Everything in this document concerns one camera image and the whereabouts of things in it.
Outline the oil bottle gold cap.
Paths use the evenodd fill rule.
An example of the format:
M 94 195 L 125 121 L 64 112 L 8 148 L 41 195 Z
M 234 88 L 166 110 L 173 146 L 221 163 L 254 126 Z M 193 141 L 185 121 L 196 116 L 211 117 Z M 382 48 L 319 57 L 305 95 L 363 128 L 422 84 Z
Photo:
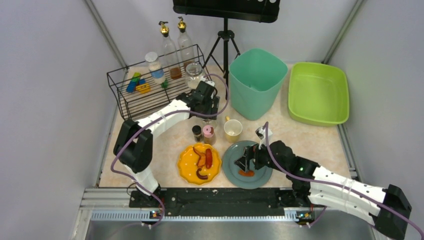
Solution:
M 177 39 L 177 43 L 180 48 L 180 55 L 183 62 L 183 68 L 185 70 L 189 64 L 195 62 L 195 55 L 192 39 L 187 33 L 187 25 L 182 16 L 179 16 L 178 19 L 179 22 L 177 27 L 179 30 L 179 37 Z
M 160 25 L 160 33 L 163 36 L 162 51 L 164 53 L 164 57 L 168 65 L 168 70 L 171 79 L 177 80 L 182 77 L 182 72 L 176 45 L 169 35 L 170 30 L 167 27 L 168 23 L 168 21 L 159 21 L 158 23 Z

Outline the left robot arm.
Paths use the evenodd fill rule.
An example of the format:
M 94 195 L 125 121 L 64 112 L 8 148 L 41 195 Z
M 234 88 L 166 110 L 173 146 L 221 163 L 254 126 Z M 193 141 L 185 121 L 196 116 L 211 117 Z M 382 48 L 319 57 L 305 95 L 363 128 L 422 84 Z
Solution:
M 217 92 L 213 81 L 200 81 L 196 89 L 179 94 L 157 112 L 136 121 L 127 119 L 123 122 L 113 153 L 145 196 L 150 198 L 160 187 L 149 167 L 154 139 L 191 117 L 216 119 L 220 102 Z

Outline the blue label jar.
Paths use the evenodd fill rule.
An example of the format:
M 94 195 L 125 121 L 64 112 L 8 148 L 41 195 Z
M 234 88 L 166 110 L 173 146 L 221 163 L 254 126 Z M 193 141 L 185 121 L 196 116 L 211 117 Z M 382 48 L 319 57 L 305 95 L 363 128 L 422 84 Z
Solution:
M 153 81 L 161 85 L 166 81 L 165 72 L 163 70 L 162 64 L 159 61 L 159 56 L 156 52 L 151 51 L 145 55 L 145 61 Z

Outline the large clear glass jar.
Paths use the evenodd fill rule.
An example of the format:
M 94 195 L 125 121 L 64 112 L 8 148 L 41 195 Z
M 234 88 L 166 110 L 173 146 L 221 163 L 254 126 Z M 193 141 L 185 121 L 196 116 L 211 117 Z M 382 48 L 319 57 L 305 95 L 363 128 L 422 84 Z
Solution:
M 201 123 L 202 123 L 202 126 L 203 127 L 205 127 L 205 126 L 211 126 L 214 129 L 216 129 L 218 127 L 218 122 L 217 122 L 216 119 L 211 119 L 211 118 L 205 119 L 205 118 L 203 118 L 201 120 Z

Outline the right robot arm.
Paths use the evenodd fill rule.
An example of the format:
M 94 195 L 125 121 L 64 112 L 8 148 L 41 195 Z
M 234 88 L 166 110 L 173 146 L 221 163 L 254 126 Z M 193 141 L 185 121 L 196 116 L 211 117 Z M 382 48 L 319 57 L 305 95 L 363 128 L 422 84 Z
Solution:
M 282 141 L 269 146 L 253 143 L 234 160 L 241 171 L 262 168 L 286 174 L 299 205 L 330 207 L 356 216 L 393 240 L 406 237 L 412 207 L 396 185 L 372 186 L 336 174 L 315 161 L 295 155 Z

